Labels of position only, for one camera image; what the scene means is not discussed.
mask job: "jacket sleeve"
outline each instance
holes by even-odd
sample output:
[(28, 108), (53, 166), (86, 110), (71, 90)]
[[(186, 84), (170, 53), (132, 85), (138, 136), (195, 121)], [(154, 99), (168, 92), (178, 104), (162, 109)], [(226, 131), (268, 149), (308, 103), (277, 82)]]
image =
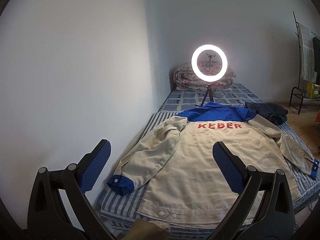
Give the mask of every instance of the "jacket sleeve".
[(186, 123), (186, 117), (173, 116), (149, 131), (120, 161), (108, 186), (124, 196), (147, 183), (176, 151)]
[(294, 166), (300, 169), (304, 174), (316, 179), (319, 162), (311, 153), (304, 149), (291, 136), (282, 132), (277, 126), (257, 114), (252, 120), (248, 121), (250, 125), (257, 128), (265, 135), (270, 136), (277, 143), (282, 155), (288, 159)]

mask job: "bed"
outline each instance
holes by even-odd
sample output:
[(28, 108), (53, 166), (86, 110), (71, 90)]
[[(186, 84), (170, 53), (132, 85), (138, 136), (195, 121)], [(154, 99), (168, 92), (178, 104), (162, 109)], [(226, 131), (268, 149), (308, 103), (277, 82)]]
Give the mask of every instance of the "bed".
[[(194, 108), (199, 105), (204, 97), (204, 90), (177, 91), (173, 90), (168, 96), (158, 113), (151, 118), (142, 136), (152, 130), (160, 122), (176, 115), (177, 113)], [(255, 94), (250, 92), (241, 84), (234, 84), (230, 88), (214, 90), (214, 101), (222, 105), (244, 106), (246, 102), (263, 103)], [(286, 123), (279, 126), (281, 130), (288, 133), (294, 140), (308, 150), (304, 142)], [(293, 203), (294, 212), (298, 213), (308, 204), (315, 201), (320, 193), (320, 173), (316, 180), (301, 173), (290, 162), (288, 166), (297, 182), (302, 197)], [(125, 196), (117, 195), (109, 188), (105, 188), (98, 198), (100, 216), (108, 219), (114, 229), (130, 230), (136, 219), (150, 220), (148, 217), (138, 214), (136, 211), (140, 206), (143, 195), (148, 184)], [(206, 239), (212, 229), (184, 228), (171, 225), (172, 239)]]

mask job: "striped towel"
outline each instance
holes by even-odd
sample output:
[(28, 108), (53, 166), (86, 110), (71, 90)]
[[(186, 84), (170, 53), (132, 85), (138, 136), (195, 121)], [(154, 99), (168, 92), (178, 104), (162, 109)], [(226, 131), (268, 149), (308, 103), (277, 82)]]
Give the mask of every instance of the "striped towel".
[(300, 40), (301, 78), (309, 82), (314, 82), (315, 55), (312, 39), (315, 35), (300, 23), (298, 23), (298, 33)]

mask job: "ring light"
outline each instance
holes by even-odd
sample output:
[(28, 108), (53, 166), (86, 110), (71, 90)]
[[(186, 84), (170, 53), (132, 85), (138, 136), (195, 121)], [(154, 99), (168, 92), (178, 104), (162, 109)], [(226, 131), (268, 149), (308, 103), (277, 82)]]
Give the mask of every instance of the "ring light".
[[(207, 76), (205, 74), (202, 74), (201, 71), (198, 68), (198, 57), (200, 55), (201, 52), (205, 51), (205, 50), (213, 50), (216, 53), (219, 54), (221, 60), (222, 60), (222, 68), (220, 70), (220, 72), (214, 76)], [(204, 81), (207, 82), (214, 82), (219, 80), (220, 78), (223, 77), (223, 75), (226, 73), (227, 71), (227, 66), (228, 66), (228, 62), (227, 62), (227, 58), (226, 55), (223, 53), (223, 51), (221, 49), (219, 49), (217, 46), (214, 45), (202, 45), (200, 46), (198, 49), (196, 49), (196, 51), (193, 53), (192, 58), (191, 58), (191, 66), (192, 69), (194, 71), (194, 73), (196, 74), (196, 76)]]

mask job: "blue gripper pad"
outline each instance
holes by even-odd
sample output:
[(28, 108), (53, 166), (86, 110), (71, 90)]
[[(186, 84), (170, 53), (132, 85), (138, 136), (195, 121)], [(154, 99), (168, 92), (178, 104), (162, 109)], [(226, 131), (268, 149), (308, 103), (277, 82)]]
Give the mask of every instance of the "blue gripper pad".
[(212, 155), (230, 189), (240, 195), (244, 190), (244, 178), (219, 143), (213, 145)]
[(84, 194), (86, 191), (92, 190), (92, 187), (97, 181), (104, 165), (106, 165), (110, 154), (111, 144), (108, 140), (106, 140), (81, 175), (80, 190), (82, 194)]

